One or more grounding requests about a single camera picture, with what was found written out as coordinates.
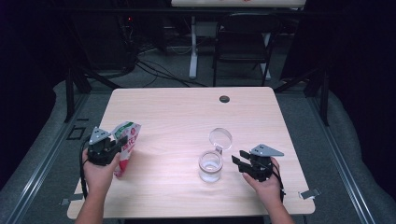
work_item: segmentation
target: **forearm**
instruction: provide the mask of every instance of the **forearm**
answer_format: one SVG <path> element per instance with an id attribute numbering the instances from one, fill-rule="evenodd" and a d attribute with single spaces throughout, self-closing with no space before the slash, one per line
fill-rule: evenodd
<path id="1" fill-rule="evenodd" d="M 89 194 L 78 213 L 76 223 L 102 223 L 106 195 Z"/>
<path id="2" fill-rule="evenodd" d="M 291 224 L 294 223 L 283 203 L 271 204 L 266 206 L 273 224 Z"/>

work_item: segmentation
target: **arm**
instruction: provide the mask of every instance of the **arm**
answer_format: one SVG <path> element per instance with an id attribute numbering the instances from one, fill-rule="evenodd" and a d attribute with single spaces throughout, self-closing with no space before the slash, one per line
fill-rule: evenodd
<path id="1" fill-rule="evenodd" d="M 88 159 L 87 149 L 83 151 L 83 161 Z M 98 166 L 89 161 L 84 164 L 84 174 L 89 194 L 78 213 L 76 223 L 102 223 L 105 198 L 113 179 L 113 172 L 120 162 L 120 153 L 107 166 Z"/>
<path id="2" fill-rule="evenodd" d="M 271 161 L 279 169 L 277 161 L 274 158 L 271 158 Z M 294 223 L 285 206 L 280 201 L 280 184 L 274 175 L 271 175 L 269 179 L 263 182 L 253 179 L 246 173 L 243 173 L 242 176 L 249 185 L 256 190 L 256 193 L 262 201 L 265 209 L 267 209 L 273 224 Z"/>

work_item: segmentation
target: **chair backrest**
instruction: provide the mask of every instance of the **chair backrest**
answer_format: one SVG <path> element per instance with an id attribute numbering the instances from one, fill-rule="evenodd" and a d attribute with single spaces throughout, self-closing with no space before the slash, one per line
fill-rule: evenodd
<path id="1" fill-rule="evenodd" d="M 281 21 L 275 15 L 234 13 L 220 19 L 217 31 L 237 33 L 273 33 L 280 31 Z"/>

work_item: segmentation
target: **person's left hand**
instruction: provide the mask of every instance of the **person's left hand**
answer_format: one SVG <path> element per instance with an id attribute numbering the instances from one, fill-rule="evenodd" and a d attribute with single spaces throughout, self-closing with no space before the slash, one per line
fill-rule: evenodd
<path id="1" fill-rule="evenodd" d="M 86 161 L 83 169 L 85 180 L 89 188 L 89 194 L 106 197 L 113 179 L 113 172 L 120 162 L 120 153 L 117 153 L 113 161 L 107 166 L 95 165 L 87 161 L 87 153 L 88 149 L 84 149 L 82 152 L 82 162 Z"/>

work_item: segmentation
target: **light wood tabletop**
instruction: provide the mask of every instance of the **light wood tabletop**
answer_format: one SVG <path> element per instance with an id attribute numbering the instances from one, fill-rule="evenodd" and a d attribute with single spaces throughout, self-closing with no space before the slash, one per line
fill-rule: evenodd
<path id="1" fill-rule="evenodd" d="M 173 7 L 303 7 L 305 0 L 172 0 Z"/>
<path id="2" fill-rule="evenodd" d="M 222 103 L 220 96 L 230 98 Z M 312 200 L 274 92 L 266 87 L 118 89 L 113 91 L 100 128 L 112 131 L 124 121 L 142 125 L 128 167 L 113 178 L 104 217 L 238 217 L 266 215 L 253 188 L 232 163 L 239 150 L 265 144 L 285 154 L 276 158 L 291 214 L 311 214 Z M 223 151 L 221 178 L 206 183 L 198 160 L 215 148 L 209 134 L 224 128 L 233 145 Z M 77 185 L 76 193 L 81 193 Z M 70 203 L 76 218 L 83 201 Z"/>

